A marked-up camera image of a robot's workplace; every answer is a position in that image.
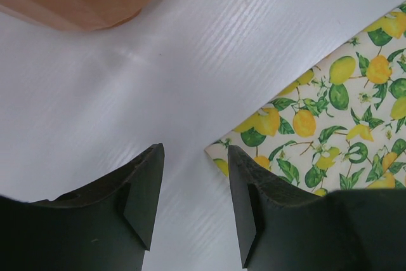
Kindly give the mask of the lemon print skirt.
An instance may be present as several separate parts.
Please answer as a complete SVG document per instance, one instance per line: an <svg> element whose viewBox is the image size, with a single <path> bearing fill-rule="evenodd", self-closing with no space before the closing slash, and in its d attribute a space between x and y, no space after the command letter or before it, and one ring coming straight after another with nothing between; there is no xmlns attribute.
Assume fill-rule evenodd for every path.
<svg viewBox="0 0 406 271"><path fill-rule="evenodd" d="M228 173L240 147L283 180L333 190L405 187L405 5L370 24L206 148Z"/></svg>

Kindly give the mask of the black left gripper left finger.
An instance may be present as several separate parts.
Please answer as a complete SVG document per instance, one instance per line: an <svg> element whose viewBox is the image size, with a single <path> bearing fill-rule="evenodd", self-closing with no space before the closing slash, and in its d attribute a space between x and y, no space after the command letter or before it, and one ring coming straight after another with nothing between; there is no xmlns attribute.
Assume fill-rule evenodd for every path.
<svg viewBox="0 0 406 271"><path fill-rule="evenodd" d="M155 144L53 201L1 198L2 270L141 270L164 169Z"/></svg>

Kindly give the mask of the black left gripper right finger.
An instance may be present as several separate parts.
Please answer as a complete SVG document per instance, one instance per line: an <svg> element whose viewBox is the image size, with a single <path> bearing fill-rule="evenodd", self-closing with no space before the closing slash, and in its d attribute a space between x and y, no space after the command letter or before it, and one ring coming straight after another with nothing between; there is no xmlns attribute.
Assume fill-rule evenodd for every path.
<svg viewBox="0 0 406 271"><path fill-rule="evenodd" d="M267 171L235 145L228 166L245 269L405 269L403 189L320 197Z"/></svg>

